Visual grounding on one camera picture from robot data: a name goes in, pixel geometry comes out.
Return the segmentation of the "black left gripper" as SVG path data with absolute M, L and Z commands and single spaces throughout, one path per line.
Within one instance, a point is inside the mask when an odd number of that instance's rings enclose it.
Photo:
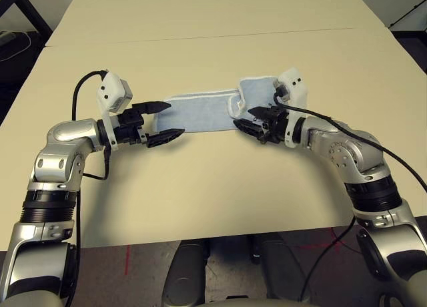
M 185 132 L 184 129 L 171 128 L 149 135 L 143 130 L 144 119 L 142 114 L 154 114 L 171 107 L 164 101 L 147 101 L 135 103 L 132 108 L 125 109 L 117 116 L 119 126 L 116 127 L 117 143 L 146 145 L 148 148 L 171 142 Z

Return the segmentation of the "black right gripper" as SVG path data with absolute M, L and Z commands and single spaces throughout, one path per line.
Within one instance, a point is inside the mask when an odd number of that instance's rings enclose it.
M 234 125 L 242 132 L 255 137 L 262 143 L 281 143 L 285 140 L 288 125 L 288 111 L 281 107 L 254 107 L 248 113 L 256 119 L 262 119 L 258 125 L 247 119 L 234 119 Z

